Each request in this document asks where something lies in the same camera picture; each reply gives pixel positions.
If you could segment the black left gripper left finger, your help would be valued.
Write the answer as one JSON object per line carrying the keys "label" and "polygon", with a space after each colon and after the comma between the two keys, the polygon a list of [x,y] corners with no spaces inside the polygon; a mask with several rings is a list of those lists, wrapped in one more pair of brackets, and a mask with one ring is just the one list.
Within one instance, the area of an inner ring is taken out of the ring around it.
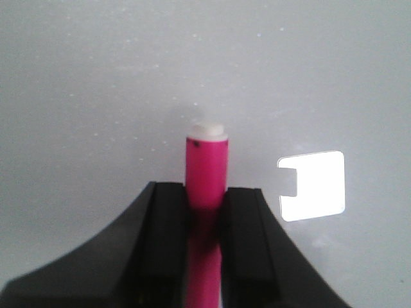
{"label": "black left gripper left finger", "polygon": [[188,205],[184,186],[150,182],[93,238],[15,278],[2,307],[182,307]]}

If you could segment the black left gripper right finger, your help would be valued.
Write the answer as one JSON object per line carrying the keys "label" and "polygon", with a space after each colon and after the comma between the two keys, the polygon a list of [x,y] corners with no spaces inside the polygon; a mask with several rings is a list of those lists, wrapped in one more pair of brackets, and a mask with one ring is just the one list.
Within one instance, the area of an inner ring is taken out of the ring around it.
{"label": "black left gripper right finger", "polygon": [[260,189],[228,188],[220,245],[224,307],[348,307],[288,237]]}

